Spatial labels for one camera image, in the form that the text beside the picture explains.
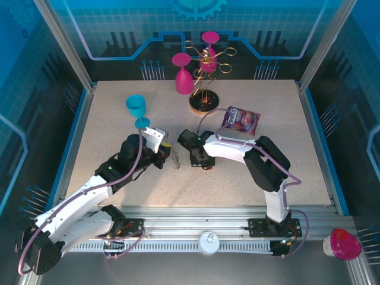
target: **pink lid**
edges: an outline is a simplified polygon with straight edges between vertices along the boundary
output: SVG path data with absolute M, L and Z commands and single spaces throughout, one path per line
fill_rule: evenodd
M 332 252 L 339 259 L 355 259 L 362 252 L 362 246 L 359 241 L 349 232 L 342 229 L 332 231 L 330 244 Z

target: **teal cup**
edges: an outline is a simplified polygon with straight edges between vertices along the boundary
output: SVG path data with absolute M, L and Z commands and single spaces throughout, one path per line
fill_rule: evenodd
M 138 129 L 146 128 L 150 125 L 148 118 L 144 118 L 145 112 L 147 111 L 147 106 L 145 104 L 145 99 L 141 95 L 132 95 L 125 101 L 125 105 L 128 108 L 130 114 L 136 117 L 135 127 Z
M 141 95 L 132 95 L 126 102 L 126 107 L 133 117 L 142 118 L 147 111 L 145 99 Z

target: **glass wall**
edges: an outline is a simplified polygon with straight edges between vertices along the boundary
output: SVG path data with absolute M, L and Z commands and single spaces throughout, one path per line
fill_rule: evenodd
M 223 78 L 299 80 L 341 0 L 50 0 L 92 80 L 174 79 L 174 54 L 217 31 L 237 49 Z M 257 68 L 277 70 L 258 78 Z M 140 68 L 162 73 L 152 77 Z
M 83 87 L 33 1 L 0 1 L 0 39 L 0 275 L 14 284 L 16 224 L 45 210 Z
M 379 13 L 377 0 L 357 2 L 309 87 L 322 117 L 321 126 L 350 214 L 359 229 L 374 224 L 377 230 L 380 228 Z

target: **blue border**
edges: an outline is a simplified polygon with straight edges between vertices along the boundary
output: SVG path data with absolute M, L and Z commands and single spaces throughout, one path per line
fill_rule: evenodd
M 369 160 L 370 162 L 372 163 L 372 166 L 373 166 L 373 169 L 378 177 L 378 180 L 380 181 L 380 169 L 379 169 L 379 166 L 376 162 L 376 159 L 375 157 L 373 156 L 373 153 L 372 153 L 372 142 L 373 142 L 373 137 L 380 131 L 380 125 L 377 125 L 376 127 L 374 127 L 373 130 L 371 130 L 371 132 L 369 133 L 369 136 L 368 136 L 368 142 L 367 142 L 367 154 L 368 154 L 368 157 L 369 157 Z
M 327 3 L 328 3 L 328 0 L 325 1 L 325 4 L 323 5 L 323 7 L 321 8 L 316 20 L 315 20 L 315 23 L 309 33 L 309 36 L 308 38 L 306 39 L 306 42 L 302 48 L 302 51 L 300 53 L 299 56 L 262 56 L 260 55 L 256 50 L 255 48 L 244 38 L 244 37 L 234 37 L 233 36 L 233 31 L 215 31 L 217 32 L 218 34 L 227 34 L 228 35 L 228 40 L 234 40 L 234 41 L 240 41 L 242 42 L 258 59 L 267 59 L 267 60 L 272 60 L 272 59 L 288 59 L 288 60 L 298 60 L 298 59 L 301 59 L 309 44 L 310 44 L 310 41 L 311 39 L 313 38 L 313 35 L 314 35 L 314 32 L 317 28 L 317 26 L 319 25 L 319 22 L 324 14 L 324 11 L 327 7 Z M 164 38 L 163 36 L 164 35 L 179 35 L 181 37 L 181 42 L 183 43 L 185 41 L 185 34 L 181 31 L 159 31 L 159 37 L 158 38 L 148 38 L 135 52 L 132 56 L 120 56 L 120 57 L 115 57 L 115 56 L 110 56 L 110 57 L 94 57 L 90 51 L 90 48 L 89 46 L 87 45 L 87 42 L 86 40 L 84 39 L 84 36 L 79 28 L 79 25 L 77 23 L 77 21 L 75 20 L 75 17 L 73 16 L 68 4 L 66 3 L 66 1 L 64 1 L 64 5 L 66 7 L 66 10 L 69 14 L 69 17 L 74 25 L 74 28 L 75 30 L 77 31 L 78 33 L 78 36 L 83 44 L 83 47 L 87 53 L 87 56 L 93 60 L 93 61 L 131 61 L 131 60 L 134 60 L 147 46 L 149 43 L 151 42 L 163 42 L 164 41 Z M 185 47 L 182 45 L 182 52 L 186 52 L 185 50 Z
M 6 124 L 16 134 L 18 134 L 20 136 L 20 138 L 21 138 L 22 143 L 23 143 L 23 154 L 20 157 L 20 160 L 18 161 L 17 167 L 14 170 L 14 173 L 12 175 L 12 179 L 9 182 L 7 190 L 4 193 L 4 197 L 3 197 L 3 199 L 1 200 L 1 203 L 0 203 L 0 216 L 1 216 L 1 214 L 2 214 L 2 212 L 4 210 L 4 208 L 5 208 L 5 204 L 8 202 L 8 199 L 9 199 L 9 197 L 11 195 L 11 192 L 13 190 L 13 186 L 16 183 L 18 175 L 20 174 L 20 171 L 21 171 L 21 168 L 22 168 L 22 166 L 24 164 L 26 156 L 28 155 L 28 145 L 27 145 L 25 133 L 23 132 L 23 130 L 21 128 L 17 127 L 15 124 L 13 124 L 10 120 L 8 120 L 2 114 L 0 114 L 0 122 L 3 122 L 4 124 Z
M 342 209 L 342 213 L 344 216 L 349 216 L 350 215 L 349 208 L 347 207 L 346 199 L 343 195 L 343 191 L 342 191 L 342 188 L 341 188 L 340 183 L 339 183 L 338 175 L 337 175 L 337 172 L 335 170 L 333 159 L 331 158 L 330 150 L 328 149 L 328 146 L 327 146 L 327 141 L 325 139 L 325 135 L 323 134 L 321 123 L 318 120 L 318 114 L 316 112 L 314 101 L 313 101 L 313 98 L 311 97 L 309 87 L 306 88 L 305 93 L 306 93 L 306 96 L 308 97 L 308 101 L 310 104 L 311 112 L 313 114 L 315 125 L 316 125 L 316 128 L 318 130 L 319 137 L 321 138 L 323 150 L 326 154 L 327 165 L 328 165 L 328 168 L 329 168 L 331 176 L 332 176 L 332 181 L 334 182 L 334 185 L 335 185 L 335 190 L 337 193 L 337 197 L 339 200 L 340 207 Z
M 69 137 L 67 138 L 64 153 L 62 155 L 61 162 L 59 164 L 57 174 L 56 174 L 55 179 L 54 179 L 52 191 L 50 192 L 50 196 L 49 196 L 49 199 L 48 199 L 47 204 L 46 204 L 46 210 L 50 210 L 53 207 L 54 198 L 55 198 L 55 195 L 57 194 L 57 190 L 58 190 L 58 184 L 59 184 L 59 181 L 61 180 L 62 172 L 64 171 L 64 166 L 65 166 L 67 156 L 69 153 L 69 149 L 70 149 L 70 146 L 72 143 L 72 138 L 74 137 L 74 132 L 75 132 L 75 129 L 77 128 L 77 125 L 78 125 L 79 116 L 80 116 L 80 113 L 82 111 L 82 107 L 83 107 L 83 103 L 84 103 L 84 99 L 86 97 L 86 94 L 87 94 L 87 90 L 83 89 L 81 99 L 80 99 L 78 107 L 77 107 L 77 112 L 76 112 L 74 120 L 72 122 Z

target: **white round knob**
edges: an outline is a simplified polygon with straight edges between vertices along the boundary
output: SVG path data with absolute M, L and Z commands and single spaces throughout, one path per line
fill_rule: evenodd
M 204 255 L 212 255 L 220 246 L 219 237 L 213 232 L 205 232 L 199 238 L 199 250 Z

